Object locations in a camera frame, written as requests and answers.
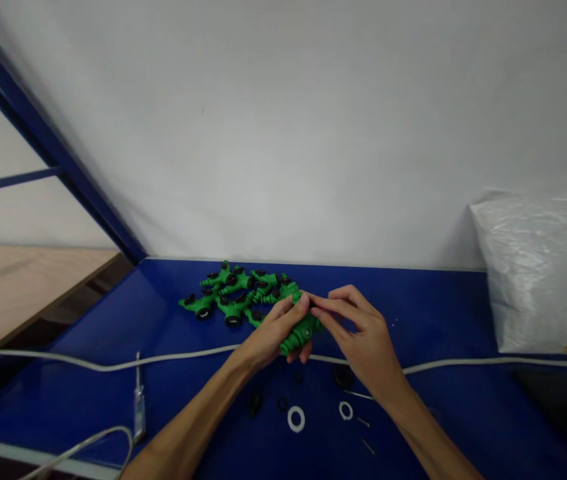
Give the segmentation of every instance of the pile of green parts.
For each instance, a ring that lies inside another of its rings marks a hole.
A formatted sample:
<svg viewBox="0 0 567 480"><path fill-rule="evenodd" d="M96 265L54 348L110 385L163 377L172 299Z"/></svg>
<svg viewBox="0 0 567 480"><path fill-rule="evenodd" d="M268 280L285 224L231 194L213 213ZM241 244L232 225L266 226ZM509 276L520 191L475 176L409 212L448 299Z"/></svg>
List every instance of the pile of green parts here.
<svg viewBox="0 0 567 480"><path fill-rule="evenodd" d="M186 299L180 300L179 305L192 311L198 320L206 320L211 314L215 303L225 314L225 324L228 327L238 327L245 316L250 324L257 328L263 322L263 316L252 309L258 303L273 304L292 295L292 303L301 298L296 282L285 273L266 273L263 270L252 270L250 275L245 269L235 265L234 271L226 260L221 263L221 271L209 273L201 282L203 296L195 298L193 293ZM235 300L229 295L242 291ZM318 319L308 313L298 322L290 335L281 343L281 352L287 355L292 350L302 347L314 332L323 330Z"/></svg>

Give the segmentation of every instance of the blue table surface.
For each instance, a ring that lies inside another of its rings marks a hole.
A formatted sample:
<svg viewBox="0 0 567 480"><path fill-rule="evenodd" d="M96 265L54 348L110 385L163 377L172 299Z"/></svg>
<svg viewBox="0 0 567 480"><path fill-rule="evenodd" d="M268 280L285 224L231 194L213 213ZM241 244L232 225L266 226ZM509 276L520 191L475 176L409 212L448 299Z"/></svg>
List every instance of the blue table surface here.
<svg viewBox="0 0 567 480"><path fill-rule="evenodd" d="M244 264L288 273L303 289L326 295L352 283L388 320L404 367L448 358L497 356L484 273L310 265ZM223 314L204 322L177 305L198 291L218 262L143 261L50 351L101 364L198 351L240 343L253 330L229 329ZM327 331L314 352L341 357ZM227 353L155 363L142 368L149 436L174 417L221 366ZM283 358L260 372L223 419L197 471L200 478L267 479L425 477L397 428L374 402L340 391L331 364L287 365ZM567 440L513 380L512 366L444 367L409 377L443 429L486 478L567 477ZM300 371L298 385L292 380ZM135 370L97 373L53 361L34 361L0 392L0 442L61 453L114 425L133 426ZM367 393L357 382L355 391ZM246 402L260 392L263 406L250 418ZM305 412L293 433L277 409L284 395ZM343 421L339 401L368 428ZM372 456L362 442L376 451ZM135 448L135 454L141 447ZM127 442L111 435L77 458L120 466Z"/></svg>

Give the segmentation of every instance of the wooden surface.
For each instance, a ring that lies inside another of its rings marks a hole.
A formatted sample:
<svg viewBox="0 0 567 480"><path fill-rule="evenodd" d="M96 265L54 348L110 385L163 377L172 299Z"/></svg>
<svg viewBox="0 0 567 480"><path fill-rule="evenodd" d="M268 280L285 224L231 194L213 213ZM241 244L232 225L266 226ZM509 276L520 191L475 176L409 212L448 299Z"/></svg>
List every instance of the wooden surface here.
<svg viewBox="0 0 567 480"><path fill-rule="evenodd" d="M0 346L98 275L118 254L0 246Z"/></svg>

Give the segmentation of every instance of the white wall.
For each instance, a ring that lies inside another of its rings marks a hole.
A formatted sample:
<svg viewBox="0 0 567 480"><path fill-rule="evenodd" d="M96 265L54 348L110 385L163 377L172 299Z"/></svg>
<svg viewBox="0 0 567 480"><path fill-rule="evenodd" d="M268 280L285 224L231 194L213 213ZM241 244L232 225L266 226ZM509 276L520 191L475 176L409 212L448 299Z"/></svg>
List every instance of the white wall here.
<svg viewBox="0 0 567 480"><path fill-rule="evenodd" d="M46 168L0 112L0 177ZM56 178L0 189L0 243L114 248Z"/></svg>
<svg viewBox="0 0 567 480"><path fill-rule="evenodd" d="M480 267L567 185L567 0L0 0L0 45L153 255Z"/></svg>

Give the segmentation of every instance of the blue metal frame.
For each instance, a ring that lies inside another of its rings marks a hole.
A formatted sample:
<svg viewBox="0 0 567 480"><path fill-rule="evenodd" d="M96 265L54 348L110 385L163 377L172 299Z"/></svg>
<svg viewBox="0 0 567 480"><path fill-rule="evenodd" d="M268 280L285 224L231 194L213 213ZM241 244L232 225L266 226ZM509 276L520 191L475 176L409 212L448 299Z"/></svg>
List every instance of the blue metal frame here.
<svg viewBox="0 0 567 480"><path fill-rule="evenodd" d="M50 168L59 169L51 175L58 176L123 254L134 265L143 260L147 254L139 241L119 218L84 168L73 158L58 134L46 123L1 61L0 110L40 158Z"/></svg>
<svg viewBox="0 0 567 480"><path fill-rule="evenodd" d="M63 169L61 167L53 167L29 173L21 173L19 175L13 175L12 177L3 177L0 178L0 188L10 187L12 185L18 185L20 183L26 183L34 180L41 180L48 177L54 177L62 173Z"/></svg>

